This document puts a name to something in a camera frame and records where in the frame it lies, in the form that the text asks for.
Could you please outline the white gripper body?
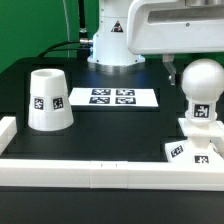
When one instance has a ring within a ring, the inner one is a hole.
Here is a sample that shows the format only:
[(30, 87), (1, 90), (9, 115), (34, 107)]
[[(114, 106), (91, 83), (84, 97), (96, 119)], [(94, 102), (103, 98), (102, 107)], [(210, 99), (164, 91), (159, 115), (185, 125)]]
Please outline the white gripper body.
[(133, 54), (224, 51), (224, 0), (134, 0), (127, 46)]

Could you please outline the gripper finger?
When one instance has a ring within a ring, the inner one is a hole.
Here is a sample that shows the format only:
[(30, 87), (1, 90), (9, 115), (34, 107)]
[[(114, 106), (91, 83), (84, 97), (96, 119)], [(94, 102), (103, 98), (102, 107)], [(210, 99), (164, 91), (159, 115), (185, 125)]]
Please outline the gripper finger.
[(174, 55), (173, 54), (164, 54), (162, 56), (162, 61), (169, 73), (169, 80), (172, 85), (176, 84), (176, 67), (174, 65)]

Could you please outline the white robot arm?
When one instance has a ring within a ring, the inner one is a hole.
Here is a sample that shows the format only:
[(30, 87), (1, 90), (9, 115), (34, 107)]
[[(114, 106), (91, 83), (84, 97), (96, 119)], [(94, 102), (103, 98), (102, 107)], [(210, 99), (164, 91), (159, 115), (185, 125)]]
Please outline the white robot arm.
[(176, 81), (176, 54), (224, 51), (224, 0), (99, 0), (89, 66), (126, 72), (160, 54)]

